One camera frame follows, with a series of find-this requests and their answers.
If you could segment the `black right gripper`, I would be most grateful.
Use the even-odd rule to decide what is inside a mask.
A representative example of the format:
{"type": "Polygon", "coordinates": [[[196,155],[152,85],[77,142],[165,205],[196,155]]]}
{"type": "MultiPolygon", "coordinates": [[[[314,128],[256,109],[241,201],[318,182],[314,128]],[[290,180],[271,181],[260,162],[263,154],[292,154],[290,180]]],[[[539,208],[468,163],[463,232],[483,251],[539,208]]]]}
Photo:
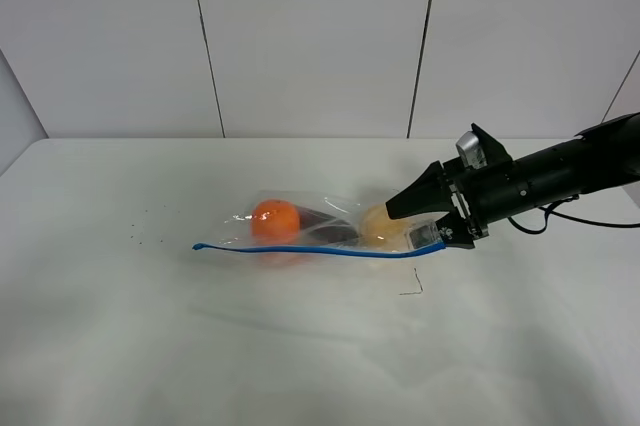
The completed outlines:
{"type": "Polygon", "coordinates": [[[492,190],[509,184],[513,166],[510,155],[490,158],[481,169],[466,169],[460,158],[431,163],[407,188],[386,202],[390,219],[427,213],[444,213],[436,221],[447,248],[474,249],[475,241],[488,236],[489,216],[499,210],[492,204],[492,190]],[[458,206],[450,211],[450,193],[458,206]]]}

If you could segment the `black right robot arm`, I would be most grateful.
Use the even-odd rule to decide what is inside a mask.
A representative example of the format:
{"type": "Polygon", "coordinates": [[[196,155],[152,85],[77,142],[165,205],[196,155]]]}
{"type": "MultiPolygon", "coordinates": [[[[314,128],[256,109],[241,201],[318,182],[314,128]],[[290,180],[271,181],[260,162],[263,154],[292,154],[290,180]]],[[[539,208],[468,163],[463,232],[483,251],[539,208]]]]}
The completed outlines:
{"type": "Polygon", "coordinates": [[[639,116],[627,114],[519,159],[477,124],[456,143],[458,155],[435,161],[386,203],[392,220],[438,213],[450,247],[471,249],[490,224],[557,207],[639,180],[639,116]]]}

